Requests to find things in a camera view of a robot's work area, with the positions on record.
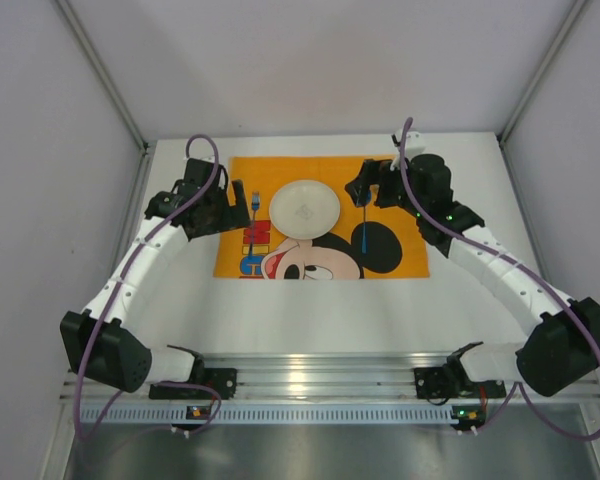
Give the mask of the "blue metal fork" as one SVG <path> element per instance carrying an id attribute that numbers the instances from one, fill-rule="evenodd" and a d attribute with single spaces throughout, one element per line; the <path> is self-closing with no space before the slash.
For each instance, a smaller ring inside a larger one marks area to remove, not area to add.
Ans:
<path id="1" fill-rule="evenodd" d="M 257 221 L 257 212 L 260 209 L 260 193 L 256 190 L 252 192 L 251 196 L 251 224 L 250 224 L 250 235 L 249 235 L 249 250 L 248 254 L 253 254 L 253 248 L 255 243 L 255 229 Z"/>

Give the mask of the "blue metal spoon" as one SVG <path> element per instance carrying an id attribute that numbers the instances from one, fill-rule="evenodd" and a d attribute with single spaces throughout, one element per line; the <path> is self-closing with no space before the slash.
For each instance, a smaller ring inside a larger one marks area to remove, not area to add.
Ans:
<path id="1" fill-rule="evenodd" d="M 371 201 L 371 193 L 369 192 L 366 199 L 363 202 L 363 221 L 362 221 L 362 236 L 361 236 L 361 253 L 367 254 L 367 206 Z"/>

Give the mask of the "orange Mickey Mouse placemat cloth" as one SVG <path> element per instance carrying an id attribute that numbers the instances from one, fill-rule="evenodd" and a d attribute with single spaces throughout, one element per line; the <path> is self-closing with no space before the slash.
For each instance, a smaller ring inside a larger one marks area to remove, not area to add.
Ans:
<path id="1" fill-rule="evenodd" d="M 357 280 L 426 278 L 426 246 L 413 219 L 400 212 L 367 206 L 367 254 L 361 253 L 363 208 L 356 208 L 345 185 L 358 174 L 360 156 L 234 157 L 232 178 L 246 197 L 260 193 L 253 254 L 250 226 L 222 234 L 215 263 L 219 278 L 264 280 Z M 329 186 L 341 206 L 337 224 L 312 240 L 282 235 L 269 218 L 273 195 L 284 185 L 315 180 Z"/>

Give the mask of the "white round plate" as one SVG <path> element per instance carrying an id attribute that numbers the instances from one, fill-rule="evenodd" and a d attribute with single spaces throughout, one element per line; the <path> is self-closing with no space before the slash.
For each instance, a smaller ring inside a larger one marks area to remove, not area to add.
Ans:
<path id="1" fill-rule="evenodd" d="M 269 204 L 269 218 L 285 237 L 312 240 L 337 224 L 341 213 L 336 193 L 315 180 L 298 180 L 281 187 Z"/>

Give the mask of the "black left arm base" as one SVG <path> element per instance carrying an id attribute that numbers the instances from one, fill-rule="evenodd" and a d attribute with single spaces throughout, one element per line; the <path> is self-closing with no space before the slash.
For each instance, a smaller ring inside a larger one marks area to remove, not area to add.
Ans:
<path id="1" fill-rule="evenodd" d="M 206 366 L 202 354 L 172 345 L 156 354 L 146 379 L 151 400 L 211 400 L 210 389 L 222 400 L 234 397 L 236 368 Z"/>

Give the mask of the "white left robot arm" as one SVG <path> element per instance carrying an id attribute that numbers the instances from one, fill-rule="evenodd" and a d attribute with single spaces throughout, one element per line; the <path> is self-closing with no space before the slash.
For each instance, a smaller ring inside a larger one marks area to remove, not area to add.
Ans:
<path id="1" fill-rule="evenodd" d="M 230 179 L 222 165 L 188 159 L 183 178 L 149 200 L 135 239 L 102 290 L 61 320 L 71 370 L 128 393 L 145 384 L 200 382 L 201 354 L 174 345 L 149 347 L 136 336 L 137 324 L 192 240 L 250 223 L 242 181 Z"/>

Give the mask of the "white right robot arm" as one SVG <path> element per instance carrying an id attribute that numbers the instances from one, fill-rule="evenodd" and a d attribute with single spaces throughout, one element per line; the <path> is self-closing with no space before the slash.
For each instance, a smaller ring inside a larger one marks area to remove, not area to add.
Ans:
<path id="1" fill-rule="evenodd" d="M 366 160 L 346 191 L 355 205 L 398 207 L 423 240 L 477 280 L 509 312 L 524 342 L 466 345 L 451 356 L 472 382 L 503 380 L 551 397 L 600 371 L 600 305 L 575 300 L 516 259 L 471 208 L 455 200 L 444 159 L 410 147 L 410 127 L 392 136 L 392 160 Z"/>

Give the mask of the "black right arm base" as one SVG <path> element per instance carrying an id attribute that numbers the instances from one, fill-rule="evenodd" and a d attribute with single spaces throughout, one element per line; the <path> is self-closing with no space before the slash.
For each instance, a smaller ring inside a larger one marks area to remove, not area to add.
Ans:
<path id="1" fill-rule="evenodd" d="M 504 398 L 506 389 L 502 381 L 474 382 L 461 365 L 462 356 L 479 345 L 481 342 L 470 343 L 452 352 L 440 366 L 415 368 L 413 372 L 417 398 L 436 406 L 457 399 Z"/>

